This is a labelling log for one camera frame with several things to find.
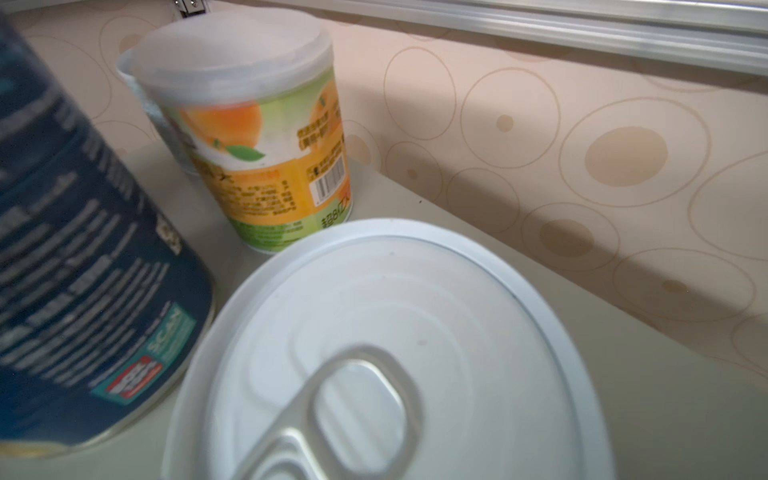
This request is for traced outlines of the green orange label can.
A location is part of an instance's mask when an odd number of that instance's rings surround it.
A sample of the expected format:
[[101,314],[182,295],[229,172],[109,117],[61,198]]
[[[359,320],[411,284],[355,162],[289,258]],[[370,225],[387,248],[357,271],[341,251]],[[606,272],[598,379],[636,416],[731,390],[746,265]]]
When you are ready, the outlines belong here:
[[313,15],[239,7],[152,31],[118,66],[158,106],[242,241],[276,253],[351,213],[333,64]]

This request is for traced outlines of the blue label can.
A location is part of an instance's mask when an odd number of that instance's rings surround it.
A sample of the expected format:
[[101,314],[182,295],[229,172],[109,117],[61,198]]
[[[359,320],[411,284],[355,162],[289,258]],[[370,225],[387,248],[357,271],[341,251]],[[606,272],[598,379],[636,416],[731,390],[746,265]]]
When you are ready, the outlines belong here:
[[180,380],[215,311],[201,259],[1,23],[1,452],[88,448]]

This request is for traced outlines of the yellow label white-lid can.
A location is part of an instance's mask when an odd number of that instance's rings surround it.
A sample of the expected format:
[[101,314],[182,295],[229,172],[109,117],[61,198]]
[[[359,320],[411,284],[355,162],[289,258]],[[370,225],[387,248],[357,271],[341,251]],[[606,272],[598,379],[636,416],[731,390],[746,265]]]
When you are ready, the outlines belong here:
[[195,353],[165,479],[613,479],[564,325],[512,266],[418,221],[310,236],[235,290]]

